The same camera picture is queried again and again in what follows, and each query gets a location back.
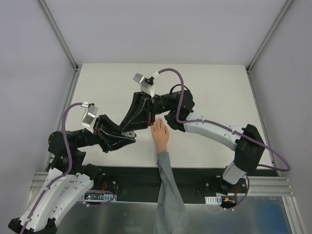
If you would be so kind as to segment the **mannequin hand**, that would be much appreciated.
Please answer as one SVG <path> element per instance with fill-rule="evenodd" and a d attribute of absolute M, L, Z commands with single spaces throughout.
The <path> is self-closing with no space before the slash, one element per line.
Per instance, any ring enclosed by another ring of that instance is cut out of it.
<path fill-rule="evenodd" d="M 164 124 L 162 118 L 158 118 L 151 127 L 152 137 L 155 141 L 157 153 L 163 153 L 167 151 L 167 144 L 169 141 L 169 130 Z"/>

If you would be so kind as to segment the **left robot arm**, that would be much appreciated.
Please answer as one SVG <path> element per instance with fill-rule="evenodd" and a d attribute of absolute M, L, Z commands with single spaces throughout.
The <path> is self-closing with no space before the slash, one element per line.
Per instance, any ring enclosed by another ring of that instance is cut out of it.
<path fill-rule="evenodd" d="M 103 184 L 103 171 L 93 164 L 83 166 L 85 152 L 80 148 L 99 145 L 103 152 L 116 151 L 135 143 L 139 129 L 131 116 L 117 125 L 106 115 L 85 114 L 83 129 L 54 132 L 49 136 L 48 151 L 55 158 L 35 200 L 8 227 L 17 234 L 55 234 L 65 215 L 90 189 Z"/>

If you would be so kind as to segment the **grey sleeve forearm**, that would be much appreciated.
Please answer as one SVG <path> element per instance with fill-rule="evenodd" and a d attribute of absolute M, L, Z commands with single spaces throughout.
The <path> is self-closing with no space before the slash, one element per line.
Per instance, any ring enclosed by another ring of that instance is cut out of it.
<path fill-rule="evenodd" d="M 175 182 L 168 152 L 158 154 L 161 185 L 158 193 L 155 234 L 189 234 L 186 207 Z"/>

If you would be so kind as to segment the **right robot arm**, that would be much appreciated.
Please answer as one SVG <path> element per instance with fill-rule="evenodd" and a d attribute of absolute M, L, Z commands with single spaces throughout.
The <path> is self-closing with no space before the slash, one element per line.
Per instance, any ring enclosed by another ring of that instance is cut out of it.
<path fill-rule="evenodd" d="M 131 106 L 119 125 L 122 133 L 146 129 L 155 116 L 166 113 L 165 120 L 174 130 L 198 134 L 223 144 L 234 151 L 234 160 L 224 169 L 219 179 L 209 182 L 212 190 L 228 194 L 246 174 L 254 172 L 264 152 L 263 140 L 253 125 L 231 127 L 212 120 L 193 110 L 195 103 L 189 89 L 171 90 L 153 97 L 145 92 L 135 92 Z"/>

